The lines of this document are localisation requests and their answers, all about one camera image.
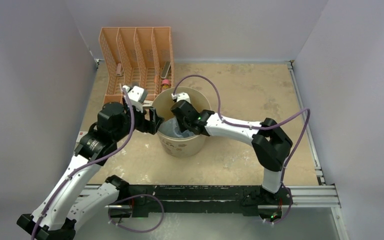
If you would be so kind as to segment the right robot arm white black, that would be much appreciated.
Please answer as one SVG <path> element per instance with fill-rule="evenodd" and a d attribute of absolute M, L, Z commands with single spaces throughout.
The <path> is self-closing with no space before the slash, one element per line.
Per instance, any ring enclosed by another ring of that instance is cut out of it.
<path fill-rule="evenodd" d="M 182 131 L 195 135 L 224 137 L 251 146 L 264 168 L 260 196 L 268 204 L 280 198 L 285 160 L 293 146 L 292 140 L 271 118 L 263 122 L 247 122 L 219 116 L 212 110 L 198 112 L 191 103 L 179 100 L 170 109 Z"/>

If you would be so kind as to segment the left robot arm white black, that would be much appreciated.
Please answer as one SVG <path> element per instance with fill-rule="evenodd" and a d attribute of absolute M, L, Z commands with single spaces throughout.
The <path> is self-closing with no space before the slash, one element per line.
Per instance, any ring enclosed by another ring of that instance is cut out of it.
<path fill-rule="evenodd" d="M 135 208 L 155 197 L 133 195 L 130 184 L 116 175 L 109 176 L 83 200 L 78 200 L 78 196 L 107 159 L 119 151 L 120 140 L 128 142 L 136 130 L 154 135 L 163 122 L 153 107 L 139 110 L 126 103 L 105 104 L 52 192 L 34 212 L 22 214 L 17 225 L 32 239 L 72 240 L 90 218 L 109 204 L 126 203 L 127 215 L 132 217 Z"/>

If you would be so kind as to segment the beige capybara trash bin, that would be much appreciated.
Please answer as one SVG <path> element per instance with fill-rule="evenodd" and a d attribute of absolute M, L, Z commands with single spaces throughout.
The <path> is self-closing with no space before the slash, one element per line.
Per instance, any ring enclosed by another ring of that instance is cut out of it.
<path fill-rule="evenodd" d="M 172 93 L 174 89 L 170 88 L 161 92 L 153 101 L 152 107 L 155 108 L 158 116 L 164 118 L 167 122 L 174 117 L 171 112 L 171 107 L 175 104 L 172 100 Z M 190 87 L 179 86 L 176 94 L 186 93 L 190 98 L 190 102 L 193 107 L 201 112 L 203 110 L 211 110 L 211 105 L 208 99 L 200 93 Z M 156 134 L 162 145 L 162 148 L 166 153 L 177 158 L 191 157 L 197 154 L 204 146 L 207 139 L 205 135 L 193 135 L 189 137 L 175 137 L 174 125 L 169 123 L 162 124 Z"/>

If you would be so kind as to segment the blue plastic trash bag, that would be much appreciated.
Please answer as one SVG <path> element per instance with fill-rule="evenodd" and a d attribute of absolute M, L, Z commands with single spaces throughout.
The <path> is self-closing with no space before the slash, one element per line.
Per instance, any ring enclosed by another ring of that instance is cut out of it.
<path fill-rule="evenodd" d="M 163 122 L 158 131 L 167 137 L 176 139 L 185 139 L 195 136 L 195 134 L 189 130 L 181 130 L 175 117 Z"/>

